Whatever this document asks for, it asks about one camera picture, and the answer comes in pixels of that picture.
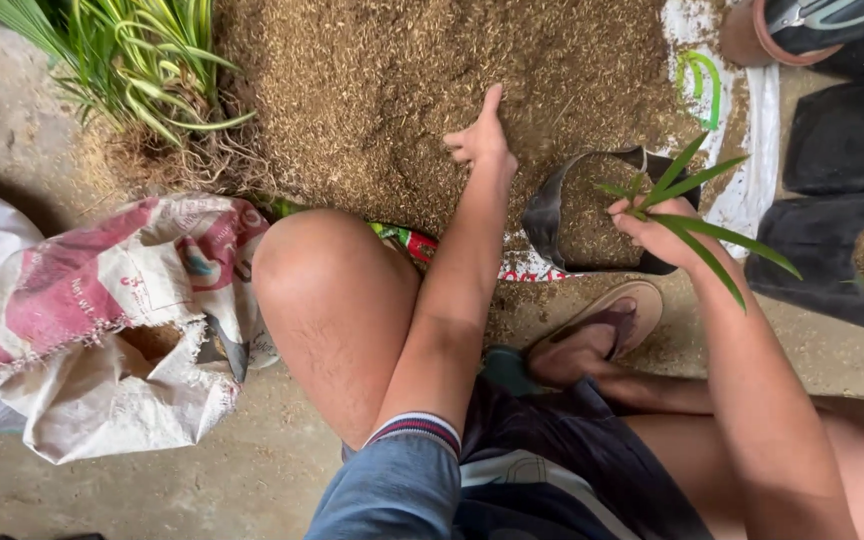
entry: leg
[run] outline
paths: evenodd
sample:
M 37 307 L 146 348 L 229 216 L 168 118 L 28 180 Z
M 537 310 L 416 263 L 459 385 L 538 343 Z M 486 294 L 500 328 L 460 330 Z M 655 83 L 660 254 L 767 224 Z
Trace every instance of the leg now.
M 612 343 L 612 331 L 609 326 L 587 328 L 563 342 L 561 350 L 530 358 L 530 369 L 546 384 L 561 387 L 589 374 L 606 398 L 635 411 L 655 413 L 624 420 L 716 538 L 745 537 L 738 479 L 712 416 L 706 382 L 645 374 L 605 362 L 601 349 Z M 582 341 L 567 344 L 572 339 Z M 812 402 L 839 461 L 852 519 L 864 538 L 864 399 L 815 396 Z
M 253 261 L 255 295 L 282 361 L 358 450 L 402 352 L 419 273 L 361 219 L 337 210 L 276 222 Z

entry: flip-flop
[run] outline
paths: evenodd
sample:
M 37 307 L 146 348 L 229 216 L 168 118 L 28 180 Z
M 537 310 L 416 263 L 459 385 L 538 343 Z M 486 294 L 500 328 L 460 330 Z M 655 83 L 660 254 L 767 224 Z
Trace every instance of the flip-flop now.
M 629 313 L 610 311 L 609 308 L 622 298 L 635 300 L 635 309 Z M 541 355 L 583 328 L 609 325 L 615 327 L 615 338 L 604 360 L 611 362 L 642 345 L 662 316 L 663 297 L 659 289 L 644 279 L 627 281 L 609 289 L 568 323 L 536 343 L 529 351 L 529 358 Z

